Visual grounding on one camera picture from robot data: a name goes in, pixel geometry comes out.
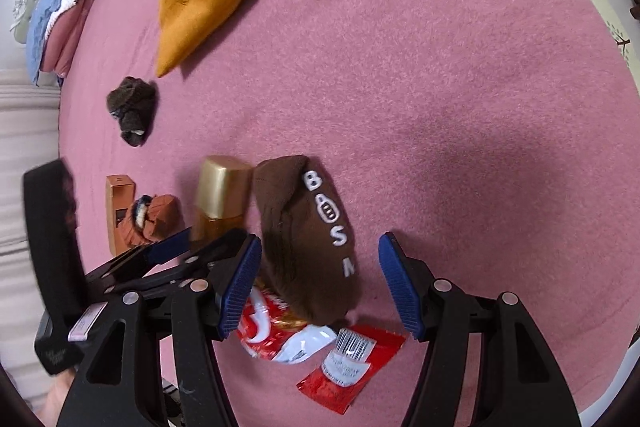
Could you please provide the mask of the person's left hand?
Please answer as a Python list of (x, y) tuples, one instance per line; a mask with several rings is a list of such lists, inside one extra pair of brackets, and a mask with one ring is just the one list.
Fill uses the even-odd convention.
[(43, 426), (55, 427), (58, 423), (58, 418), (75, 376), (75, 369), (66, 369), (66, 371), (53, 378), (46, 401), (44, 401), (40, 412), (37, 414)]

